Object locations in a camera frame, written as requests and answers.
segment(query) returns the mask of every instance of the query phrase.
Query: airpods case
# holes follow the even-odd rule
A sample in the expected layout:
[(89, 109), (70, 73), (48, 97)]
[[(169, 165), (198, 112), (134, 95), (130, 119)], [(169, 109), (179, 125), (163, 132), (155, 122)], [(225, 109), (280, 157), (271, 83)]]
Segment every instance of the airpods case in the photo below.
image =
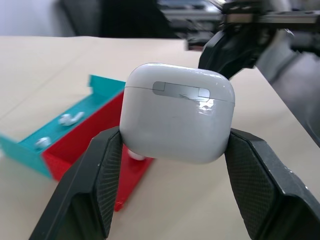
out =
[(120, 133), (134, 153), (202, 164), (226, 150), (235, 92), (221, 74), (160, 63), (129, 76)]

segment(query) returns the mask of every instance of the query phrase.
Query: case lid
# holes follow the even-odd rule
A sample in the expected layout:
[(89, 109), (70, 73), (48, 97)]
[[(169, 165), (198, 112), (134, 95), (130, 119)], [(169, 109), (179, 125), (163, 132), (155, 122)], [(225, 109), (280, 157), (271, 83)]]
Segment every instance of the case lid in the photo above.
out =
[(214, 71), (198, 68), (144, 64), (131, 73), (125, 87), (150, 89), (162, 96), (183, 95), (194, 100), (210, 98), (235, 103), (235, 92), (228, 79)]

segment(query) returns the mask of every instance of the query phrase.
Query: textured gripper pad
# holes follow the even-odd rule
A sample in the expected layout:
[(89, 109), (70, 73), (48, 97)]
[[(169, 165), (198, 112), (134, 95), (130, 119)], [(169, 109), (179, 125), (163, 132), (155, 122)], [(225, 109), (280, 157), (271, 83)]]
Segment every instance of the textured gripper pad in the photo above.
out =
[(251, 144), (231, 133), (225, 152), (232, 191), (251, 239), (257, 239), (275, 204), (277, 190)]
[(103, 224), (104, 237), (110, 232), (117, 197), (123, 142), (118, 131), (110, 138), (96, 183), (96, 199)]

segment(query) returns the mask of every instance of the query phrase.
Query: white earbud case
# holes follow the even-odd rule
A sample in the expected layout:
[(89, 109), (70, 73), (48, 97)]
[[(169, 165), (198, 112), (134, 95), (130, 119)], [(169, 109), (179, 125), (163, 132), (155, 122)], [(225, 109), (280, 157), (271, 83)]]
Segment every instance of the white earbud case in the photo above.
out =
[(125, 84), (120, 133), (136, 154), (209, 163), (226, 150), (234, 107), (233, 87), (221, 74), (149, 63)]

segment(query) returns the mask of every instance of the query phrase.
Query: beige table surface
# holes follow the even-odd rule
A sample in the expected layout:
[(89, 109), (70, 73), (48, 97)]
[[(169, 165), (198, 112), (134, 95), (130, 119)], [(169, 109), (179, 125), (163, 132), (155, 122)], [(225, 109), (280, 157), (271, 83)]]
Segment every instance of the beige table surface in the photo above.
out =
[[(144, 63), (197, 67), (200, 53), (184, 47), (181, 40), (0, 37), (0, 132), (21, 140), (40, 128), (89, 94), (89, 74), (125, 81)], [(231, 83), (232, 127), (265, 139), (320, 200), (320, 149), (257, 69)], [(1, 156), (0, 239), (28, 239), (56, 185)], [(109, 239), (248, 240), (224, 156), (208, 165), (155, 161), (114, 214)]]

